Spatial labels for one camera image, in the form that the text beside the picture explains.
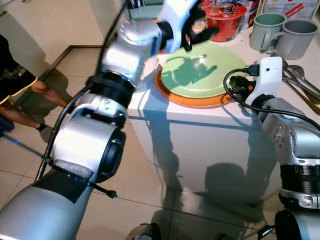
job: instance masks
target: mug handle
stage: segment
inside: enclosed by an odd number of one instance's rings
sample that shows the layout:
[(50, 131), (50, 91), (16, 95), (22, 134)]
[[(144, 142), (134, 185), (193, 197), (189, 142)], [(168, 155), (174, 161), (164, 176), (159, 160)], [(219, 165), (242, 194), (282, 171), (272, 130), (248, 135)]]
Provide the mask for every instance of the mug handle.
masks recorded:
[(271, 38), (270, 38), (270, 40), (269, 40), (269, 43), (268, 43), (268, 51), (272, 51), (272, 52), (274, 52), (274, 53), (276, 53), (277, 52), (277, 50), (275, 50), (275, 49), (271, 49), (271, 41), (273, 40), (273, 39), (275, 39), (276, 37), (279, 37), (279, 36), (282, 36), (282, 35), (285, 35), (286, 33), (285, 32), (283, 32), (283, 31), (281, 31), (281, 32), (276, 32), (276, 33), (274, 33), (274, 34), (272, 34), (272, 36), (271, 36)]
[(262, 46), (261, 46), (262, 51), (268, 50), (267, 47), (269, 46), (270, 37), (271, 37), (271, 31), (270, 31), (270, 29), (267, 28), (265, 30), (264, 39), (263, 39)]

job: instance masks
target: green plate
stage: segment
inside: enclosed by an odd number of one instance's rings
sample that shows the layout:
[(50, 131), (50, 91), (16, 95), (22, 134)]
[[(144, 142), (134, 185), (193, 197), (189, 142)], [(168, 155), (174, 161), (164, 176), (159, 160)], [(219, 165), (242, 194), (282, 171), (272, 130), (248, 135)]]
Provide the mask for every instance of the green plate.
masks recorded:
[(170, 56), (161, 77), (163, 85), (174, 94), (210, 98), (224, 94), (223, 81), (227, 73), (245, 65), (232, 51), (207, 41), (193, 46), (190, 52), (182, 48)]

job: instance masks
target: person's leg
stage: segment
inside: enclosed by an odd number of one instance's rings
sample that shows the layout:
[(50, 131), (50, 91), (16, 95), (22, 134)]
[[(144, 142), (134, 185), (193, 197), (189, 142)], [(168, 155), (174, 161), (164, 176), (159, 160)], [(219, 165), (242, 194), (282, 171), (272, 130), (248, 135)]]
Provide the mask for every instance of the person's leg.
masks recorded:
[(14, 107), (8, 100), (0, 104), (0, 114), (16, 123), (35, 128), (39, 131), (40, 137), (45, 143), (49, 142), (53, 128), (43, 123), (36, 122), (25, 112)]
[(42, 95), (45, 99), (47, 99), (49, 102), (61, 106), (63, 108), (66, 107), (68, 104), (67, 101), (52, 87), (49, 87), (47, 84), (45, 84), (43, 81), (36, 81), (30, 89), (37, 93)]
[(14, 107), (8, 100), (0, 105), (0, 114), (18, 124), (35, 129), (39, 128), (41, 125), (39, 122), (36, 122), (30, 116), (28, 116), (25, 112)]

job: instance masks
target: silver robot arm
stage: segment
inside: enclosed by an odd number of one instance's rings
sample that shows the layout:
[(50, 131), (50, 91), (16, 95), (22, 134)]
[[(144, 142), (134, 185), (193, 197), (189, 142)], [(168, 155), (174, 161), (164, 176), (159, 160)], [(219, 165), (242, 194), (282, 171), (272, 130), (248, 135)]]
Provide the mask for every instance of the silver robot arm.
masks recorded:
[[(275, 228), (278, 240), (320, 240), (319, 124), (310, 119), (307, 122), (306, 119), (298, 118), (305, 117), (302, 111), (284, 99), (275, 97), (282, 83), (280, 57), (266, 57), (256, 65), (235, 69), (233, 72), (256, 76), (254, 82), (244, 77), (231, 77), (233, 93), (239, 94), (242, 100), (233, 96), (230, 89), (227, 91), (246, 107), (248, 113), (257, 116), (263, 131), (274, 143), (280, 163), (282, 189), (279, 199), (285, 210), (276, 214), (274, 226), (262, 229), (260, 236), (263, 237)], [(227, 76), (224, 83), (227, 89)], [(285, 111), (300, 116), (272, 111)]]
[[(0, 211), (1, 240), (75, 239), (93, 188), (116, 197), (114, 191), (96, 183), (117, 172), (126, 141), (121, 129), (145, 61), (161, 49), (172, 53), (184, 47), (189, 51), (192, 44), (204, 42), (217, 32), (192, 32), (193, 15), (204, 14), (198, 9), (199, 3), (166, 0), (159, 23), (132, 21), (121, 25), (100, 62), (100, 70), (83, 90), (90, 92), (80, 98), (60, 129), (56, 124), (52, 135), (56, 137), (51, 137), (36, 181)], [(47, 163), (52, 169), (43, 176)]]
[[(303, 114), (282, 98), (269, 99), (262, 108)], [(257, 116), (280, 163), (279, 199), (286, 209), (275, 217), (277, 239), (319, 240), (320, 132), (296, 117), (263, 112)]]

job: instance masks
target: white cabinet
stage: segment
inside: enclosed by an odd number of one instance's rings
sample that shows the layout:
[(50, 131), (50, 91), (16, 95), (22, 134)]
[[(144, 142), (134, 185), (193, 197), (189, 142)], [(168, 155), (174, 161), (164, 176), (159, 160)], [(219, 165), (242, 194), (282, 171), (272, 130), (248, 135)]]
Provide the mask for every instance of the white cabinet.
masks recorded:
[(0, 34), (13, 58), (37, 77), (70, 45), (43, 0), (15, 0), (0, 8)]
[(114, 1), (88, 0), (101, 35), (105, 37), (114, 18), (118, 14), (118, 6)]
[(95, 46), (102, 43), (103, 38), (88, 0), (42, 1), (65, 33), (70, 45)]

